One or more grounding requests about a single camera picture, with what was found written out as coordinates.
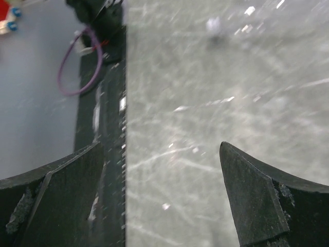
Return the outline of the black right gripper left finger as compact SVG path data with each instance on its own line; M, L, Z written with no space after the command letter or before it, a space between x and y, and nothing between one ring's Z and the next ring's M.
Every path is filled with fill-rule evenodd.
M88 246L88 217L104 165L93 143L1 180L1 246Z

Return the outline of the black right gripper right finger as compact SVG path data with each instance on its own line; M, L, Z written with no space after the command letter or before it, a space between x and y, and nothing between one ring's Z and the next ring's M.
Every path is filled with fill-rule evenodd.
M328 246L328 186L261 162L228 142L219 153L240 246Z

